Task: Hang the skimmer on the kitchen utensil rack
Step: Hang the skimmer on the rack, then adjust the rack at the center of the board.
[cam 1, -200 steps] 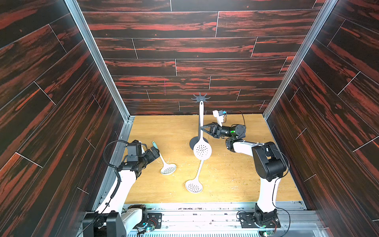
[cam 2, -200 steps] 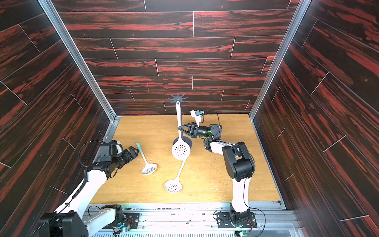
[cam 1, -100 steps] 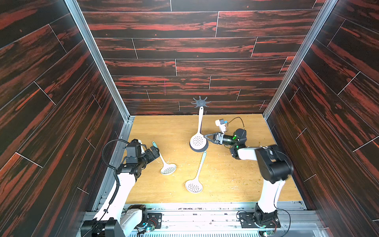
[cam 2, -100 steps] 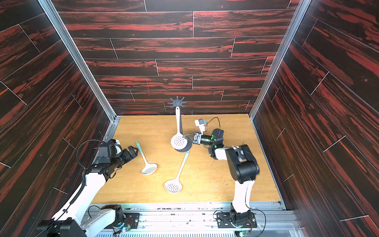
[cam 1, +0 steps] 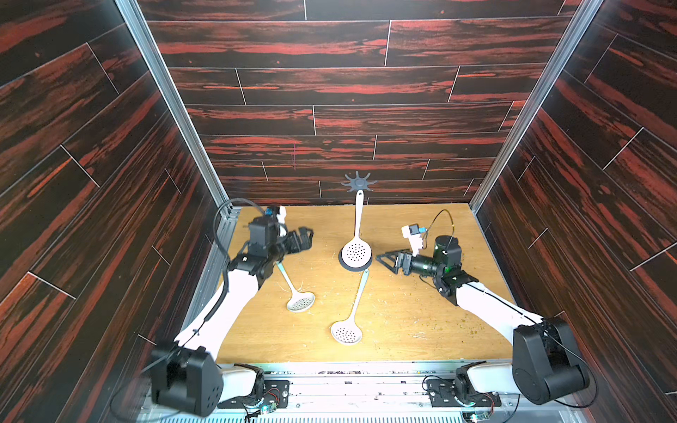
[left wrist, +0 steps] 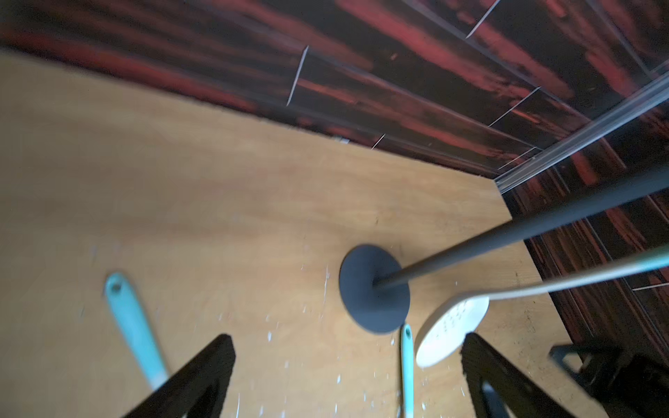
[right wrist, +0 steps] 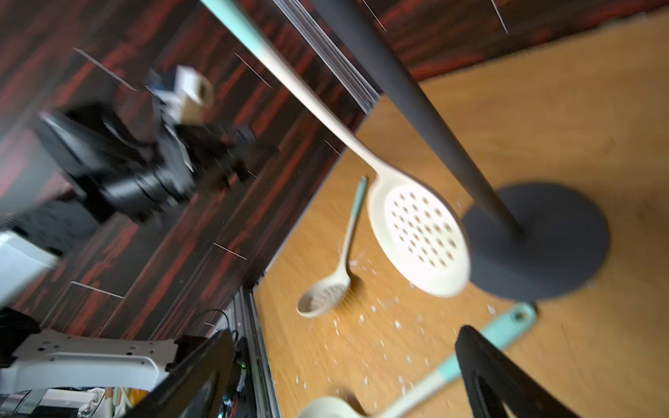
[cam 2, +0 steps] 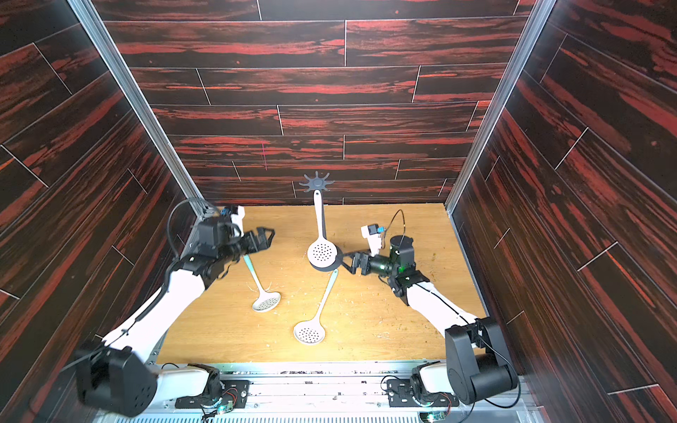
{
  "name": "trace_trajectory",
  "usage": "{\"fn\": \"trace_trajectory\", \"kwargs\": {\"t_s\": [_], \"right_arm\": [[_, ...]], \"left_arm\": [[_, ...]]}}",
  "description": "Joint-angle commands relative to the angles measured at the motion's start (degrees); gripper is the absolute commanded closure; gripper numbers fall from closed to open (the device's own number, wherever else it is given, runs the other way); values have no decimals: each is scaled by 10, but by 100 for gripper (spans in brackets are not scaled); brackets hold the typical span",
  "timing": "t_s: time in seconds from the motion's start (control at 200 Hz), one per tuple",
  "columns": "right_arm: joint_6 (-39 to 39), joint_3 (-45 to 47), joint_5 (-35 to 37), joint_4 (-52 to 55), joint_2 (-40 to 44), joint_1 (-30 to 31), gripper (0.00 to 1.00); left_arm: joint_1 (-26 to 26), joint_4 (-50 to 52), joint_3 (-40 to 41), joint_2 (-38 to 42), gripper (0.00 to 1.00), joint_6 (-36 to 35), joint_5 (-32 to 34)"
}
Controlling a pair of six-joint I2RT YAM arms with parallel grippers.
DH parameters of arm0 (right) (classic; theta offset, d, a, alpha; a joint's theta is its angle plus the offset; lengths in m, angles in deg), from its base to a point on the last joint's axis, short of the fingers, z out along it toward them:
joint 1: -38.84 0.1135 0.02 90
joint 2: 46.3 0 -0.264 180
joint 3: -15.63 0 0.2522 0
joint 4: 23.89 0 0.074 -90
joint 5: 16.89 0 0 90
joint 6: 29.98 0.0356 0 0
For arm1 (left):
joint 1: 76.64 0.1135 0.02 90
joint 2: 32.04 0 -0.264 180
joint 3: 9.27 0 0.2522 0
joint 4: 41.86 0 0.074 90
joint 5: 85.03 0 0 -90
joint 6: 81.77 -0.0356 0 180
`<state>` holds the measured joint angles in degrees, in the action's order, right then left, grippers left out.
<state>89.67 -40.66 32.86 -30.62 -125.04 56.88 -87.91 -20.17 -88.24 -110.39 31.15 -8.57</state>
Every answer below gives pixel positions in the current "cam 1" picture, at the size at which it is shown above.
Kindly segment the white teal skimmer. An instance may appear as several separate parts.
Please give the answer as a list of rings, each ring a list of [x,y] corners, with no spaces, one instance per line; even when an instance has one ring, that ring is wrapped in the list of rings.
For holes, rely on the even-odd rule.
[[[278,262],[277,267],[282,277],[287,282],[287,285],[290,288],[290,292],[292,294],[290,300],[287,302],[287,310],[293,313],[301,313],[310,309],[315,303],[316,300],[315,294],[313,294],[312,292],[298,291],[294,287],[294,284],[292,283],[291,279],[289,278],[282,262]]]
[[[333,338],[342,345],[356,345],[362,340],[363,334],[361,329],[356,324],[355,318],[369,276],[369,269],[366,269],[361,275],[360,285],[356,294],[356,298],[354,299],[350,316],[343,321],[335,322],[331,326],[331,334],[333,335]]]
[[[340,263],[349,271],[366,270],[372,262],[372,249],[361,239],[361,218],[364,206],[364,192],[358,190],[355,199],[354,238],[340,252]]]

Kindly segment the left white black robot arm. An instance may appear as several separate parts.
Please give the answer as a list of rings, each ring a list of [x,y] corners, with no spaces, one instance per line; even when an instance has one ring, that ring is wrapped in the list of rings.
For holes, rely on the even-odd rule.
[[[264,372],[249,364],[221,368],[220,347],[247,304],[285,256],[310,250],[314,232],[289,231],[277,215],[258,216],[250,238],[227,261],[223,284],[199,315],[171,341],[153,349],[149,365],[155,405],[200,417],[236,402],[249,411],[266,398]]]

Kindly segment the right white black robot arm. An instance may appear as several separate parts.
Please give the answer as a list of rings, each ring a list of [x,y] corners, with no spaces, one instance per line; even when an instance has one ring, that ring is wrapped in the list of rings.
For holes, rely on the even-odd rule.
[[[469,405],[481,394],[505,392],[543,405],[587,389],[593,374],[569,324],[559,317],[541,317],[494,293],[463,270],[461,256],[458,239],[440,235],[432,257],[411,250],[377,257],[393,273],[431,278],[440,296],[510,342],[511,362],[477,362],[457,369],[453,391],[458,402]]]

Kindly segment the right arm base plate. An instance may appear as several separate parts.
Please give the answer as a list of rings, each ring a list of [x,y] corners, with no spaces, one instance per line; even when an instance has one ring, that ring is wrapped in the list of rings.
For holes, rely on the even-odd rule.
[[[497,408],[502,400],[494,393],[480,393],[469,382],[446,379],[430,375],[421,382],[421,387],[428,395],[430,404],[434,408]]]

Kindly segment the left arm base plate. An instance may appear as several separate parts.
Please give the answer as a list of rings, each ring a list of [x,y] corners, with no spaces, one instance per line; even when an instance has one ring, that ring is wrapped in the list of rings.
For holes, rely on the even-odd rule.
[[[273,410],[287,409],[289,396],[289,380],[266,379],[258,384],[250,395],[221,401],[217,407],[219,409],[264,408],[266,412],[273,412]]]

